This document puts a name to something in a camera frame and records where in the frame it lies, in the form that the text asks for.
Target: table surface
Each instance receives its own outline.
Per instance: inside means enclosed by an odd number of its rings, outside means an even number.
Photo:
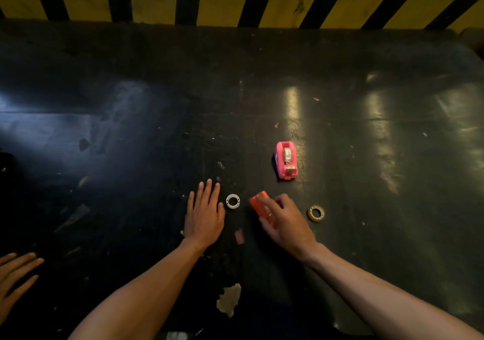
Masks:
[[[235,316],[270,302],[369,333],[266,237],[248,203],[265,190],[321,205],[319,242],[484,331],[484,66],[451,33],[6,20],[0,56],[0,254],[46,260],[3,333],[67,337],[180,243],[207,178],[241,204],[167,330],[221,319],[240,283]],[[286,140],[290,182],[272,160]]]

